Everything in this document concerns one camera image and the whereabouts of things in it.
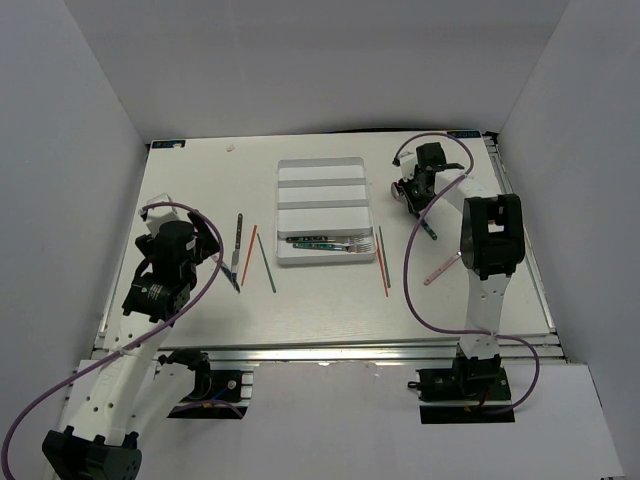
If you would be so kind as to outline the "dark handled table knife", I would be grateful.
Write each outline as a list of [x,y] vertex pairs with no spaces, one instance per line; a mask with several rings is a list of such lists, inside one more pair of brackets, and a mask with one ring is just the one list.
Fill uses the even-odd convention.
[[230,267],[232,284],[237,293],[240,293],[240,285],[238,282],[238,266],[239,266],[239,257],[240,257],[240,249],[241,249],[242,231],[243,231],[243,214],[239,213],[237,216],[234,250],[232,253],[232,260],[231,260],[231,267]]

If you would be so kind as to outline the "green chopstick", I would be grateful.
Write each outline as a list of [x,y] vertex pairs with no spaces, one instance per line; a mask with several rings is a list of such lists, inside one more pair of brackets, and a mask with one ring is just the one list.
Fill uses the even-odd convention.
[[384,262],[384,267],[386,269],[386,279],[387,279],[387,283],[388,283],[388,290],[391,288],[391,283],[390,283],[390,275],[389,275],[389,271],[388,271],[388,265],[387,265],[387,258],[386,258],[386,252],[385,252],[385,245],[384,245],[384,238],[383,238],[383,232],[382,232],[382,228],[380,225],[378,225],[378,236],[379,236],[379,241],[381,244],[381,249],[382,249],[382,258],[383,258],[383,262]]
[[267,277],[268,277],[268,280],[269,280],[271,291],[272,291],[273,294],[276,294],[277,293],[277,287],[276,287],[276,284],[275,284],[275,281],[274,281],[273,274],[271,272],[269,260],[268,260],[267,255],[266,255],[266,249],[264,247],[264,243],[262,241],[260,232],[256,233],[256,237],[257,237],[257,240],[258,240],[261,256],[262,256],[262,259],[263,259],[263,263],[264,263],[264,266],[265,266],[265,270],[266,270],[266,274],[267,274]]

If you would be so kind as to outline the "orange chopstick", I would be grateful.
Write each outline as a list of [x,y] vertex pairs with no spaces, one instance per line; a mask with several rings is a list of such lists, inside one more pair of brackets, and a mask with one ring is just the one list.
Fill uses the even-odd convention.
[[384,262],[383,262],[383,258],[382,258],[381,244],[380,244],[380,241],[379,241],[379,236],[375,232],[374,232],[374,237],[375,237],[375,241],[376,241],[376,253],[377,253],[379,268],[380,268],[380,272],[381,272],[381,276],[382,276],[384,293],[385,293],[385,297],[389,298],[389,290],[388,290],[389,287],[388,287],[388,283],[387,283],[387,279],[386,279],[386,269],[384,267]]
[[248,273],[248,270],[249,270],[249,264],[250,264],[250,260],[251,260],[251,257],[252,257],[254,244],[255,244],[256,237],[257,237],[257,233],[258,233],[258,225],[254,224],[253,227],[252,227],[249,246],[248,246],[248,249],[247,249],[246,258],[245,258],[245,262],[244,262],[244,268],[243,268],[242,277],[241,277],[241,283],[240,283],[241,287],[244,287],[245,282],[246,282],[246,277],[247,277],[247,273]]

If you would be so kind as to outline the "teal handled fork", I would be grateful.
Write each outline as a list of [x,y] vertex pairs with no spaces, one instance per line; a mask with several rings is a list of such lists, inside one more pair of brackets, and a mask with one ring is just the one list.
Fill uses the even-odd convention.
[[292,243],[292,247],[302,250],[317,250],[317,251],[337,251],[346,252],[352,254],[367,253],[373,250],[371,244],[349,244],[349,243],[334,243],[334,242],[295,242]]
[[288,244],[294,243],[361,243],[366,239],[366,235],[358,234],[351,236],[290,236],[286,238]]

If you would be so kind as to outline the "pink handled spoon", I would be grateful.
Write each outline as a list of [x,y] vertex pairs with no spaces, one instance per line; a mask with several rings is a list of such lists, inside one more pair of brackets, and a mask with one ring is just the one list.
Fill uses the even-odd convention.
[[429,276],[427,276],[423,284],[425,286],[431,285],[443,273],[445,273],[451,266],[453,266],[457,261],[459,261],[460,258],[461,258],[461,253],[456,252],[449,259],[447,259],[443,264],[441,264],[438,268],[436,268]]

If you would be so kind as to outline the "teal handled spoon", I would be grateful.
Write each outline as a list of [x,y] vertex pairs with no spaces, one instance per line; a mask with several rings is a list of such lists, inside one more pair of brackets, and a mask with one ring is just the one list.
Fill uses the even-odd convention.
[[[401,190],[400,190],[400,188],[399,188],[399,186],[398,186],[398,184],[396,182],[392,182],[391,183],[390,192],[391,192],[392,198],[395,201],[400,202],[401,204],[403,204],[406,207],[409,206],[407,198],[401,192]],[[430,227],[430,225],[426,221],[422,221],[421,225],[422,225],[423,230],[431,237],[432,240],[437,240],[438,239],[438,236],[437,236],[436,232]]]

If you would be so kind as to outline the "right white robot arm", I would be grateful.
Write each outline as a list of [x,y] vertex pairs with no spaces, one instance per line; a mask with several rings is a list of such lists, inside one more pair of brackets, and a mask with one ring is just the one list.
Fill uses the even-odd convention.
[[464,333],[460,337],[453,390],[472,399],[500,370],[497,334],[507,286],[525,256],[521,200],[485,187],[450,163],[439,142],[429,142],[398,161],[402,178],[394,195],[418,217],[434,199],[443,199],[462,215],[460,257],[469,278]]

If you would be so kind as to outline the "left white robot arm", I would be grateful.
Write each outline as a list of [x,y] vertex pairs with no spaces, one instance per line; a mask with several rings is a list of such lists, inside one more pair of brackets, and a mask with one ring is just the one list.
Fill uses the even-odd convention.
[[49,431],[42,444],[60,479],[135,478],[143,435],[181,400],[202,399],[210,390],[208,357],[196,349],[162,357],[159,378],[142,385],[177,320],[207,291],[197,285],[197,267],[222,253],[212,222],[195,209],[180,219],[180,207],[158,202],[140,212],[149,232],[135,241],[143,259],[122,304],[115,346],[91,365],[98,376],[71,421]]

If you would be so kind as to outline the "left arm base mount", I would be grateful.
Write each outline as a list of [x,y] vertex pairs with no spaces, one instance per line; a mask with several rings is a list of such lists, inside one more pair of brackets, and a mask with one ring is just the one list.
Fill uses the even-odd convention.
[[242,396],[241,370],[213,369],[208,354],[197,349],[178,349],[158,357],[161,367],[169,364],[186,366],[193,377],[193,388],[172,409],[171,419],[237,419],[247,412]]

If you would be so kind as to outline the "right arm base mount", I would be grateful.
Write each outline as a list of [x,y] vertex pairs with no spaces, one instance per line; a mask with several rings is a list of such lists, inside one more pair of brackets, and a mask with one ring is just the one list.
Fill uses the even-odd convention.
[[423,425],[509,424],[515,422],[506,371],[492,378],[464,379],[453,367],[416,371],[407,388],[418,396]]

